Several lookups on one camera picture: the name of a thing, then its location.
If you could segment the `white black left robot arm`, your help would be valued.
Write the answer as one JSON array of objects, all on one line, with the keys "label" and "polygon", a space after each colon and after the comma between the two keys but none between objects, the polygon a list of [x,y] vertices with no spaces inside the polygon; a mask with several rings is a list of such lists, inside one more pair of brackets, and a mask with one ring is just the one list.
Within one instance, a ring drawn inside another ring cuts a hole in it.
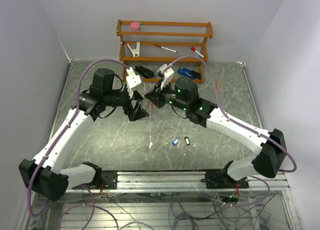
[{"label": "white black left robot arm", "polygon": [[129,121],[148,117],[142,109],[143,97],[137,91],[142,85],[141,78],[132,68],[128,68],[126,84],[114,89],[113,70],[99,68],[93,75],[92,84],[76,98],[63,124],[32,159],[24,159],[19,164],[19,172],[29,192],[35,192],[51,200],[59,200],[66,190],[87,185],[98,188],[103,182],[102,169],[90,162],[64,169],[66,157],[82,133],[91,126],[106,107],[121,107]]}]

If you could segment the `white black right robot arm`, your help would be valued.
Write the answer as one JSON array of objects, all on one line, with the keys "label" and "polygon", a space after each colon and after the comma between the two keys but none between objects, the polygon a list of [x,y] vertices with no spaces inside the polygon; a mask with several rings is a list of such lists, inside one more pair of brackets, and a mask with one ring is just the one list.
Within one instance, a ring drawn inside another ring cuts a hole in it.
[{"label": "white black right robot arm", "polygon": [[144,96],[157,108],[169,104],[183,110],[192,123],[219,131],[252,151],[252,155],[229,161],[222,169],[207,170],[201,180],[207,189],[233,188],[253,175],[276,177],[286,157],[281,149],[286,143],[280,130],[264,130],[239,119],[232,122],[231,115],[224,116],[216,104],[200,97],[197,84],[185,77],[178,78],[174,87],[157,82]]}]

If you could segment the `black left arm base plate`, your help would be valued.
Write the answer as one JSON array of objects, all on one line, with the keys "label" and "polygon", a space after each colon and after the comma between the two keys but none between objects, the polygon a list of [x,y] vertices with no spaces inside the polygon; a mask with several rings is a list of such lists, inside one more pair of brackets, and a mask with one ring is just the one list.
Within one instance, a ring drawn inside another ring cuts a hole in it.
[{"label": "black left arm base plate", "polygon": [[90,189],[115,190],[118,184],[118,174],[115,171],[97,171],[89,183],[85,183]]}]

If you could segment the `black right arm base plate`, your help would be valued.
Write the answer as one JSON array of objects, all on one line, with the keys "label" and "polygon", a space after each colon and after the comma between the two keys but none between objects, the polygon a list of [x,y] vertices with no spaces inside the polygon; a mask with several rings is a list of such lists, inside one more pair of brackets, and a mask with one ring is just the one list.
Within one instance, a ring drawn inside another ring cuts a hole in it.
[{"label": "black right arm base plate", "polygon": [[234,180],[225,172],[219,169],[206,171],[204,177],[200,180],[205,183],[207,189],[235,189],[238,186],[240,189],[248,189],[249,183],[246,177],[240,180]]}]

